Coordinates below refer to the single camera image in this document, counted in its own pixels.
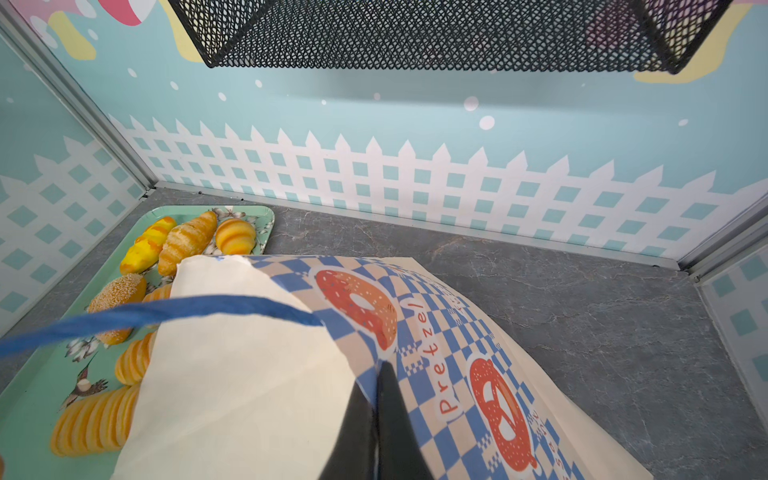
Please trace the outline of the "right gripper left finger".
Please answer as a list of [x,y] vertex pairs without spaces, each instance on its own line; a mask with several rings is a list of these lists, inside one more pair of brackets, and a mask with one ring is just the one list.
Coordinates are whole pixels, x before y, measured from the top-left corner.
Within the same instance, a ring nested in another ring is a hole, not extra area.
[[377,425],[373,406],[353,385],[339,434],[320,479],[374,479],[377,472]]

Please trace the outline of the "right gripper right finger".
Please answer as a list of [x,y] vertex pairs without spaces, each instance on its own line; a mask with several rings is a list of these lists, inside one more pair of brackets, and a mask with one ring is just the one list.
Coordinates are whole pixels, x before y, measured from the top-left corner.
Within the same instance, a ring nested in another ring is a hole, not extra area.
[[396,371],[384,362],[377,377],[379,479],[432,479],[420,451],[398,384]]

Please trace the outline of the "checkered paper bag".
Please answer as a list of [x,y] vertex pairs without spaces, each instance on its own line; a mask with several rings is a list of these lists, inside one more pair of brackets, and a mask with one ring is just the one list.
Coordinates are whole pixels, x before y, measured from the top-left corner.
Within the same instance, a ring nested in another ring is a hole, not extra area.
[[649,477],[488,314],[411,258],[197,256],[172,280],[142,276],[146,294],[171,284],[171,297],[1,344],[157,332],[110,479],[320,479],[355,383],[377,420],[384,362],[432,479]]

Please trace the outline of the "egg tart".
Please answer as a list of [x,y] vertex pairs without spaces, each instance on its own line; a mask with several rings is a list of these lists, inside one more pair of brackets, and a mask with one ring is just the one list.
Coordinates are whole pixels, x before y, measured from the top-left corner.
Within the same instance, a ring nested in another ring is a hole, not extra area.
[[216,248],[223,255],[248,255],[256,245],[254,226],[242,219],[224,221],[215,234]]

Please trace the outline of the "long twisted bread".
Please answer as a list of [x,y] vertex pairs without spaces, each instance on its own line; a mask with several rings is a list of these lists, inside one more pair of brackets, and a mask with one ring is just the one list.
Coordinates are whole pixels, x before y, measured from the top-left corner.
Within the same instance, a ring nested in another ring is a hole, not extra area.
[[152,292],[146,294],[142,302],[147,303],[147,302],[169,299],[171,297],[171,291],[172,291],[171,284],[162,285],[154,289]]

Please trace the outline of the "rectangular crusty pastry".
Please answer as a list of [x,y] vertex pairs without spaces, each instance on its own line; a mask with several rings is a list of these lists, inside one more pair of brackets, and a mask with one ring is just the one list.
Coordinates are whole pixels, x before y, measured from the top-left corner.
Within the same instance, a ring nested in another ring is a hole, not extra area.
[[102,392],[67,407],[53,429],[49,447],[59,457],[121,450],[134,417],[140,385]]

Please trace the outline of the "small croissant bread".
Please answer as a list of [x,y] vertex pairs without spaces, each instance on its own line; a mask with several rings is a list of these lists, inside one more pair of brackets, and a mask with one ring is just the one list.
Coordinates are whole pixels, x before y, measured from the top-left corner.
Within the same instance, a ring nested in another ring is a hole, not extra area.
[[213,211],[207,211],[174,227],[159,254],[158,273],[163,277],[175,276],[182,260],[205,251],[217,226],[217,215]]

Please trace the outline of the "oval bun bread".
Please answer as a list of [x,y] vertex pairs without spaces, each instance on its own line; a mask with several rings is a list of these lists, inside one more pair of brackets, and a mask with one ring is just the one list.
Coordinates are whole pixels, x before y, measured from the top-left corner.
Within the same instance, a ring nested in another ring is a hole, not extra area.
[[[91,301],[88,313],[103,312],[115,307],[140,303],[146,295],[147,281],[140,275],[129,273],[107,284]],[[96,338],[106,347],[125,342],[133,333],[133,328],[110,330],[96,334]]]

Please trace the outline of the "yellow curved bread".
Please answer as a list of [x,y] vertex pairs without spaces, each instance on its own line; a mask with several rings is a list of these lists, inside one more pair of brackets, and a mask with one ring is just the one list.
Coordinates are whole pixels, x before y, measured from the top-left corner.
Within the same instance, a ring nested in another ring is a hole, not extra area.
[[164,217],[147,228],[121,261],[120,274],[141,274],[155,265],[170,231],[176,226],[172,217]]

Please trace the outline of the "green floral tray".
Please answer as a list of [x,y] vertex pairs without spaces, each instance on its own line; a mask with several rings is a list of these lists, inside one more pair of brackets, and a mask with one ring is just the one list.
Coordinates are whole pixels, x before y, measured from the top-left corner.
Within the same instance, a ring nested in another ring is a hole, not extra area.
[[[64,318],[86,313],[93,298],[119,276],[119,264],[129,247],[151,224],[172,217],[178,224],[217,210],[219,217],[243,214],[254,220],[257,232],[255,254],[260,254],[270,237],[274,212],[266,206],[165,206],[143,215],[118,244],[104,265],[84,287]],[[109,348],[97,339],[67,340],[41,348],[29,358],[1,394],[1,455],[6,462],[4,479],[110,479],[119,452],[59,457],[50,449],[54,427],[64,410],[81,371],[87,366],[85,380],[91,384],[104,380],[108,393],[123,385],[114,375],[115,363],[134,340],[142,339],[150,329],[135,330],[124,343]],[[85,349],[82,361],[72,359]]]

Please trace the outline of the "black mesh wall basket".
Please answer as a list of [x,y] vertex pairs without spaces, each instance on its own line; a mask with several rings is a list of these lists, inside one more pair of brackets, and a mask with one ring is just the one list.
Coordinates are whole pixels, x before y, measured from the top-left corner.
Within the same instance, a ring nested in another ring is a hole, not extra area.
[[679,73],[725,1],[175,1],[211,67]]

